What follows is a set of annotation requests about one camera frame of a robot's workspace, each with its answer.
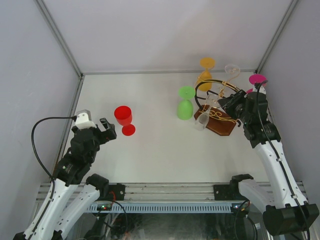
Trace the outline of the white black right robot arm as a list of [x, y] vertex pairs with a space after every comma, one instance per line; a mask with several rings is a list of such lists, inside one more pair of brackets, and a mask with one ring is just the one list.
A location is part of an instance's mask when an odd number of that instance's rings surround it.
[[272, 194], [262, 189], [248, 174], [233, 176], [229, 187], [237, 200], [245, 197], [262, 213], [266, 230], [272, 236], [306, 232], [320, 214], [316, 204], [308, 203], [287, 163], [277, 127], [268, 120], [268, 101], [264, 93], [243, 90], [218, 100], [221, 108], [243, 124], [244, 135], [259, 156]]

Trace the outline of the red wine glass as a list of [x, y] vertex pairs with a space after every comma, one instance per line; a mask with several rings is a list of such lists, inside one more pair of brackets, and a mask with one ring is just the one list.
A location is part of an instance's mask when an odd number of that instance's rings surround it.
[[132, 124], [133, 116], [132, 116], [132, 110], [126, 106], [118, 106], [114, 110], [114, 117], [116, 118], [117, 122], [122, 126], [122, 134], [125, 136], [132, 136], [136, 128]]

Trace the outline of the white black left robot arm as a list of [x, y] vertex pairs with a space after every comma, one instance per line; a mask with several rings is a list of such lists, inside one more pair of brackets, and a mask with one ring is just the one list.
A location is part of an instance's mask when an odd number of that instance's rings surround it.
[[105, 118], [99, 120], [104, 131], [86, 113], [73, 116], [72, 120], [75, 126], [70, 148], [50, 176], [50, 189], [40, 210], [29, 227], [14, 236], [16, 240], [64, 240], [93, 202], [109, 196], [109, 180], [95, 173], [87, 178], [78, 196], [68, 202], [90, 170], [100, 146], [117, 137], [115, 125]]

